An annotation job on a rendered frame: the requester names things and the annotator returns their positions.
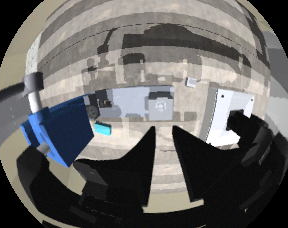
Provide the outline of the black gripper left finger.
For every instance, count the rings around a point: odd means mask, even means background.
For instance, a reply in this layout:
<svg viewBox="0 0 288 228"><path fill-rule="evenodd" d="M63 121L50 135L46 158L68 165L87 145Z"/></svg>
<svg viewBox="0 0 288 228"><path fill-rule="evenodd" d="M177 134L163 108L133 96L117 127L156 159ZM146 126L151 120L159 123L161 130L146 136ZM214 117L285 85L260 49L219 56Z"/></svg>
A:
<svg viewBox="0 0 288 228"><path fill-rule="evenodd" d="M72 165L84 181L136 191L141 207L148 207L151 194L153 159L156 155L156 126L119 159L76 159Z"/></svg>

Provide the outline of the light blue rectangular block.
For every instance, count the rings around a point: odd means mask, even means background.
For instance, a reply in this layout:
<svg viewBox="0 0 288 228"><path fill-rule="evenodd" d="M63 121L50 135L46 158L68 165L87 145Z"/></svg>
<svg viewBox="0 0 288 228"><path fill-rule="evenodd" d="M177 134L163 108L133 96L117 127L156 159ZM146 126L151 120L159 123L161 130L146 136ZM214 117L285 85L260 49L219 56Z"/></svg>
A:
<svg viewBox="0 0 288 228"><path fill-rule="evenodd" d="M112 126L104 125L104 123L95 123L95 133L104 134L104 135L111 135L112 133Z"/></svg>

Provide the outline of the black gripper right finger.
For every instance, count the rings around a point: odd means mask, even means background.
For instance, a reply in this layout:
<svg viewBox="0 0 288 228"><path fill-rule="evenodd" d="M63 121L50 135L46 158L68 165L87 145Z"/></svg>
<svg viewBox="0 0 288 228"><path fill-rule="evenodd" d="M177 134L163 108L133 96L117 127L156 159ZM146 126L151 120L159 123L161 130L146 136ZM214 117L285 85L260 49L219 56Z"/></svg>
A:
<svg viewBox="0 0 288 228"><path fill-rule="evenodd" d="M203 195L233 166L253 157L260 145L253 142L244 147L221 150L176 125L172 126L172 135L191 203L203 199Z"/></svg>

